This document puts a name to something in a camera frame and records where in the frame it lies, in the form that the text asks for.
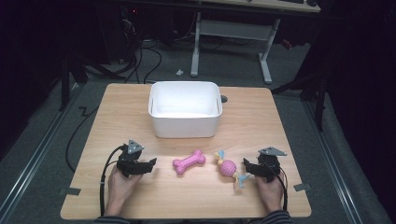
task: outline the white plastic bin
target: white plastic bin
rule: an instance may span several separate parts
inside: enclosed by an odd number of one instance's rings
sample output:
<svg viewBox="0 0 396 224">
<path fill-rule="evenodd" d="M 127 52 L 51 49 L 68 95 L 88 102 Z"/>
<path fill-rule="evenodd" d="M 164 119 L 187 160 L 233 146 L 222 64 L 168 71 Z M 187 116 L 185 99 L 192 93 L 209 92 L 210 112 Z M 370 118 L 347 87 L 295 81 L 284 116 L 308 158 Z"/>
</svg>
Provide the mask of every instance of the white plastic bin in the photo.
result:
<svg viewBox="0 0 396 224">
<path fill-rule="evenodd" d="M 151 86 L 148 112 L 158 137 L 211 137 L 222 113 L 219 87 L 204 81 L 157 82 Z"/>
</svg>

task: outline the white desk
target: white desk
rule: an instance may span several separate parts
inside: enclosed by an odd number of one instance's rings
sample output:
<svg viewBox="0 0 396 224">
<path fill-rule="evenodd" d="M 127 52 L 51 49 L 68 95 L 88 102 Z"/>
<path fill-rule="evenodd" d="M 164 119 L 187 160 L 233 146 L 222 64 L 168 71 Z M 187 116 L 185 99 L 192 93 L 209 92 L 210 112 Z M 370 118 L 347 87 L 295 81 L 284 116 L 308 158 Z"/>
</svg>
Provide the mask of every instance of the white desk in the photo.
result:
<svg viewBox="0 0 396 224">
<path fill-rule="evenodd" d="M 247 2 L 246 0 L 200 0 L 199 4 L 201 4 L 201 2 L 230 4 L 243 7 L 266 7 L 276 10 L 292 10 L 307 13 L 320 12 L 320 8 L 318 6 L 311 7 L 306 2 L 304 2 L 303 4 L 296 4 L 277 0 L 252 0 L 251 2 Z M 264 82 L 267 84 L 271 84 L 272 79 L 266 60 L 270 52 L 271 46 L 274 42 L 279 23 L 280 19 L 276 19 L 272 25 L 266 26 L 228 21 L 202 20 L 201 13 L 198 12 L 195 28 L 195 46 L 191 62 L 191 76 L 198 76 L 200 35 L 217 35 L 265 41 L 266 44 L 262 49 L 262 52 L 259 53 L 259 62 L 262 67 Z"/>
</svg>

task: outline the desk leg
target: desk leg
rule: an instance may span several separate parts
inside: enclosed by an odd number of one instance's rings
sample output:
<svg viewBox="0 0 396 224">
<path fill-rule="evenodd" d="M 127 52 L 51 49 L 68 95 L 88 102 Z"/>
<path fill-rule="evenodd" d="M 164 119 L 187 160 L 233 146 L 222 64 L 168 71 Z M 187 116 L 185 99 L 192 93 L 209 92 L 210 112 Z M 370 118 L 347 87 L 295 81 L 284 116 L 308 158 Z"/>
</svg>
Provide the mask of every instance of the desk leg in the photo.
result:
<svg viewBox="0 0 396 224">
<path fill-rule="evenodd" d="M 268 69 L 267 57 L 268 57 L 268 54 L 270 52 L 271 46 L 272 46 L 272 44 L 274 42 L 274 38 L 275 38 L 276 31 L 277 31 L 277 28 L 279 26 L 279 23 L 280 23 L 280 19 L 276 19 L 275 22 L 274 22 L 274 25 L 273 25 L 273 27 L 271 29 L 271 32 L 270 32 L 270 35 L 269 35 L 269 38 L 268 38 L 268 41 L 267 41 L 267 45 L 265 46 L 264 53 L 260 53 L 259 54 L 260 64 L 262 66 L 262 75 L 264 76 L 264 82 L 266 84 L 271 84 L 272 83 L 271 74 L 270 74 L 270 71 Z"/>
<path fill-rule="evenodd" d="M 198 65 L 199 65 L 199 36 L 201 32 L 201 12 L 197 12 L 197 22 L 195 25 L 195 46 L 192 54 L 191 62 L 191 76 L 198 76 Z"/>
<path fill-rule="evenodd" d="M 76 55 L 67 54 L 64 57 L 64 61 L 62 62 L 62 64 L 62 105 L 59 109 L 60 111 L 63 111 L 69 103 L 69 75 L 71 74 L 73 76 L 73 79 L 78 83 L 78 85 L 84 85 L 88 81 L 88 76 L 85 73 L 85 67 L 81 59 Z"/>
</svg>

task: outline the tape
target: tape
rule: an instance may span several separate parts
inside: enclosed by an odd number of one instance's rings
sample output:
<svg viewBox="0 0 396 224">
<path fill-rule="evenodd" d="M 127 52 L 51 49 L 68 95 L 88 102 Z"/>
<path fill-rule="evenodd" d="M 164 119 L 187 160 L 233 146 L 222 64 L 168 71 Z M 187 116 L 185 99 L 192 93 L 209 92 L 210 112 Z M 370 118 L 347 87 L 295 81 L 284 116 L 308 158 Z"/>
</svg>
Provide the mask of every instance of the tape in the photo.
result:
<svg viewBox="0 0 396 224">
<path fill-rule="evenodd" d="M 300 191 L 300 190 L 305 190 L 305 191 L 307 191 L 307 190 L 312 189 L 312 187 L 311 187 L 311 185 L 310 185 L 309 183 L 306 183 L 306 184 L 294 185 L 294 189 L 295 189 L 296 191 Z"/>
<path fill-rule="evenodd" d="M 64 196 L 66 194 L 70 194 L 70 195 L 76 195 L 78 196 L 79 193 L 81 192 L 81 189 L 73 189 L 73 188 L 61 188 L 59 190 L 59 195 Z"/>
</svg>

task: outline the aluminum rail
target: aluminum rail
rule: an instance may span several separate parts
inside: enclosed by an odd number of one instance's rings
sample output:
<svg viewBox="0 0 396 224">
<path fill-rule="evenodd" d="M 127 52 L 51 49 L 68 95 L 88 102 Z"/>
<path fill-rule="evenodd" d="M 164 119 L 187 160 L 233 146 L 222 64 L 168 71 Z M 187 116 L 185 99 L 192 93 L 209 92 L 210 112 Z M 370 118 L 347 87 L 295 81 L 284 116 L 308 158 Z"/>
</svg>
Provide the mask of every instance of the aluminum rail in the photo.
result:
<svg viewBox="0 0 396 224">
<path fill-rule="evenodd" d="M 305 113 L 308 114 L 312 127 L 315 129 L 318 140 L 321 144 L 321 149 L 323 152 L 326 166 L 329 169 L 332 182 L 334 183 L 335 189 L 338 193 L 338 196 L 340 197 L 341 203 L 344 206 L 347 218 L 349 219 L 349 223 L 354 223 L 354 224 L 363 223 L 361 220 L 361 215 L 359 214 L 359 210 L 353 201 L 349 188 L 346 182 L 344 181 L 344 178 L 341 176 L 341 172 L 337 167 L 334 157 L 332 156 L 332 151 L 330 150 L 326 137 L 324 136 L 324 133 L 318 129 L 318 126 L 315 122 L 314 108 L 312 108 L 312 105 L 306 101 L 303 102 L 303 106 Z"/>
<path fill-rule="evenodd" d="M 8 223 L 9 218 L 11 217 L 14 209 L 18 205 L 23 193 L 26 191 L 30 182 L 32 181 L 35 173 L 37 172 L 41 162 L 44 160 L 47 152 L 50 149 L 50 144 L 52 142 L 52 138 L 59 129 L 62 121 L 64 120 L 67 111 L 69 110 L 71 104 L 74 100 L 79 96 L 83 87 L 80 87 L 78 84 L 75 84 L 72 88 L 72 97 L 68 106 L 63 110 L 59 111 L 56 115 L 54 121 L 51 123 L 47 132 L 45 133 L 43 139 L 35 150 L 32 158 L 29 160 L 20 176 L 18 177 L 14 187 L 9 192 L 7 198 L 3 202 L 0 207 L 0 224 Z"/>
</svg>

